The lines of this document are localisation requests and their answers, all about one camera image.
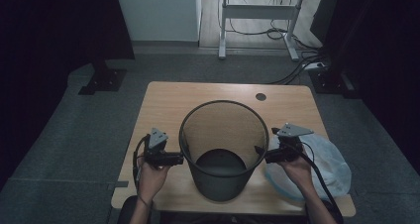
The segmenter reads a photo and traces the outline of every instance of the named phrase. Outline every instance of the plastic bag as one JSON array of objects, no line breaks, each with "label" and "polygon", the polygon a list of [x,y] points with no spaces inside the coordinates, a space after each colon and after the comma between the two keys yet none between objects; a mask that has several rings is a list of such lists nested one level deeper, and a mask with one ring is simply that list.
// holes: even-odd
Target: plastic bag
[{"label": "plastic bag", "polygon": [[[347,194],[350,190],[352,172],[337,147],[327,139],[316,134],[300,136],[299,139],[302,143],[306,143],[312,148],[315,165],[321,172],[331,194],[334,197]],[[278,144],[278,136],[275,135],[271,138],[268,149],[278,148]],[[312,160],[311,150],[306,145],[303,145],[303,147],[309,159]],[[283,167],[276,163],[267,164],[265,176],[280,194],[294,200],[303,200],[302,193],[290,178],[288,178]],[[321,199],[328,199],[313,169],[312,180],[318,196]]]}]

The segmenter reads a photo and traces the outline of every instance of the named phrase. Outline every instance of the desk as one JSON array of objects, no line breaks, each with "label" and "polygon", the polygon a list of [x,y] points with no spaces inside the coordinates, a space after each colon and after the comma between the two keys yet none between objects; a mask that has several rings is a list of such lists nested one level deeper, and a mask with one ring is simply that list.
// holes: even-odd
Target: desk
[{"label": "desk", "polygon": [[230,5],[228,0],[222,2],[222,25],[219,39],[219,59],[226,58],[226,19],[276,19],[290,20],[287,33],[283,34],[284,42],[293,61],[299,61],[292,35],[299,16],[303,0],[296,5]]},{"label": "desk", "polygon": [[[265,101],[256,99],[258,93]],[[213,100],[234,100],[253,108],[268,128],[281,127],[286,122],[310,128],[327,138],[324,125],[312,93],[305,86],[152,82],[148,86],[133,131],[129,148],[121,168],[119,181],[127,187],[116,187],[112,206],[121,208],[127,197],[136,195],[133,184],[132,158],[139,140],[152,127],[166,132],[169,139],[167,152],[179,152],[178,133],[185,116],[195,107]],[[264,177],[265,162],[254,171],[243,192],[232,200],[219,203],[201,195],[195,187],[187,161],[172,167],[166,183],[154,199],[157,210],[248,213],[273,215],[303,215],[303,203],[289,200],[278,194]],[[344,216],[356,213],[349,195],[336,199]]]}]

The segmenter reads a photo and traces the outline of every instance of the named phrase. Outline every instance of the person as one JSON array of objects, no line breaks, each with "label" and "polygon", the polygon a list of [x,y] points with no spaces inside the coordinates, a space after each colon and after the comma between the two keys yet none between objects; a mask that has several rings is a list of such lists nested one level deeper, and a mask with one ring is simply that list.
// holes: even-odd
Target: person
[{"label": "person", "polygon": [[[135,201],[136,204],[134,210],[130,211],[133,212],[130,224],[148,223],[153,199],[163,187],[167,173],[170,169],[170,167],[154,168],[148,163],[145,163],[143,157],[139,157],[138,162],[142,169],[142,175],[139,181],[138,196],[136,198],[132,198],[131,200],[132,202]],[[293,162],[282,162],[278,164],[284,168],[290,180],[293,181],[302,192],[306,201],[307,213],[311,223],[336,224],[337,222],[330,214],[315,190],[312,182],[311,165],[309,165],[301,157]]]}]

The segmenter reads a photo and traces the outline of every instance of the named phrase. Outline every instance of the table leg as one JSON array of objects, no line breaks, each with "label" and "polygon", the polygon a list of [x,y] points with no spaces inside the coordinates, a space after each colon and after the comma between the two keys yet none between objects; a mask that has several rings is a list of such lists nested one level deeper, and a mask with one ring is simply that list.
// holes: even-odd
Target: table leg
[{"label": "table leg", "polygon": [[226,58],[226,1],[227,0],[223,0],[222,4],[222,29],[220,30],[219,36],[219,59]]},{"label": "table leg", "polygon": [[297,3],[295,5],[296,9],[293,13],[293,18],[290,21],[290,25],[287,29],[287,33],[283,34],[284,42],[286,43],[287,49],[290,53],[291,60],[293,61],[299,61],[299,56],[297,55],[296,49],[295,49],[295,43],[292,39],[294,27],[296,26],[297,18],[299,17],[300,8],[302,7],[302,1],[303,0],[297,0]]}]

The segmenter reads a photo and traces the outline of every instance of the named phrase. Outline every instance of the black trash can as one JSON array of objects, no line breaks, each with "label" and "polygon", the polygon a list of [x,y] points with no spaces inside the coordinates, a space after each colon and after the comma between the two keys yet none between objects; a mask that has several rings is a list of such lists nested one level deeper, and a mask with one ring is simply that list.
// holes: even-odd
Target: black trash can
[{"label": "black trash can", "polygon": [[[179,145],[197,189],[214,201],[241,193],[268,146],[263,119],[250,107],[217,100],[194,108],[183,120]],[[263,154],[255,146],[263,148]]]}]

